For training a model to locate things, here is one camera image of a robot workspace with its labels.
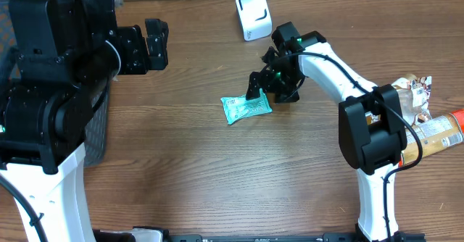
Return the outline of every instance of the black cable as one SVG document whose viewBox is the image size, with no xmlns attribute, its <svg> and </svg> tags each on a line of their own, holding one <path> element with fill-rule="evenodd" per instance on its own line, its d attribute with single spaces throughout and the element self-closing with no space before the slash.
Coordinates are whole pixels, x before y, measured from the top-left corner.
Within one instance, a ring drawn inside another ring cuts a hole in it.
<svg viewBox="0 0 464 242">
<path fill-rule="evenodd" d="M 0 175 L 0 185 L 5 188 L 17 201 L 18 203 L 24 208 L 26 213 L 28 213 L 30 217 L 30 226 L 35 227 L 38 235 L 38 239 L 40 242 L 47 242 L 44 228 L 41 224 L 41 218 L 44 214 L 41 214 L 40 217 L 37 217 L 36 212 L 26 200 L 26 198 L 2 175 Z"/>
<path fill-rule="evenodd" d="M 369 93 L 369 91 L 367 91 L 366 89 L 364 89 L 361 85 L 359 85 L 359 83 L 342 67 L 341 64 L 339 64 L 336 60 L 330 58 L 329 56 L 327 55 L 324 55 L 324 54 L 316 54 L 316 53 L 310 53 L 310 52 L 299 52 L 299 53 L 292 53 L 292 54 L 287 54 L 283 57 L 279 57 L 277 59 L 274 59 L 273 62 L 277 62 L 278 60 L 282 60 L 284 58 L 288 58 L 288 57 L 297 57 L 297 56 L 310 56 L 310 57 L 318 57 L 318 58 L 321 58 L 321 59 L 324 59 L 324 60 L 327 60 L 329 62 L 331 62 L 333 65 L 335 65 L 337 68 L 339 68 L 340 72 L 342 72 L 346 77 L 347 79 L 353 84 L 354 87 L 358 88 L 360 91 L 362 91 L 363 93 Z M 266 70 L 268 67 L 270 66 L 270 64 L 267 64 L 263 69 L 263 70 Z M 386 186 L 387 184 L 389 183 L 389 178 L 390 176 L 392 176 L 393 174 L 395 173 L 398 173 L 398 172 L 401 172 L 403 170 L 408 170 L 412 167 L 415 167 L 417 164 L 419 164 L 419 162 L 421 162 L 422 160 L 422 155 L 423 155 L 423 149 L 422 149 L 422 143 L 421 143 L 421 140 L 419 139 L 418 135 L 415 133 L 414 129 L 411 127 L 411 125 L 409 125 L 408 122 L 406 122 L 405 119 L 403 119 L 403 117 L 401 115 L 399 115 L 397 112 L 395 112 L 391 107 L 389 107 L 388 105 L 386 105 L 382 100 L 380 100 L 380 98 L 378 98 L 377 96 L 373 95 L 373 98 L 374 100 L 377 101 L 377 103 L 382 106 L 384 109 L 388 110 L 389 112 L 391 112 L 396 118 L 398 118 L 398 120 L 401 121 L 401 123 L 403 125 L 405 125 L 405 127 L 410 131 L 411 135 L 413 136 L 415 142 L 417 143 L 418 145 L 418 157 L 417 159 L 414 161 L 414 162 L 411 162 L 410 164 L 408 165 L 405 165 L 403 167 L 399 167 L 397 169 L 394 169 L 390 172 L 388 172 L 386 175 L 385 175 L 385 178 L 384 178 L 384 218 L 385 218 L 385 225 L 386 225 L 386 234 L 388 235 L 388 239 L 391 241 L 392 240 L 392 235 L 390 234 L 390 224 L 389 224 L 389 217 L 388 217 L 388 206 L 387 206 L 387 195 L 386 195 Z"/>
<path fill-rule="evenodd" d="M 300 89 L 300 87 L 302 87 L 302 85 L 303 85 L 304 82 L 305 82 L 305 78 L 301 79 L 301 80 L 299 81 L 299 84 L 298 84 L 297 88 L 296 88 L 294 91 L 292 91 L 292 92 L 290 93 L 290 95 L 288 95 L 287 98 L 285 98 L 285 100 L 283 100 L 282 102 L 286 102 L 286 101 L 287 101 L 288 99 L 290 99 L 294 94 L 296 94 L 297 91 Z"/>
<path fill-rule="evenodd" d="M 94 111 L 94 113 L 96 113 L 96 111 L 98 111 L 100 109 L 100 106 L 103 104 L 104 99 L 107 97 L 108 85 L 109 85 L 109 80 L 107 81 L 107 84 L 103 88 L 103 91 L 101 92 L 100 97 L 96 101 L 94 107 L 92 107 L 92 111 Z"/>
</svg>

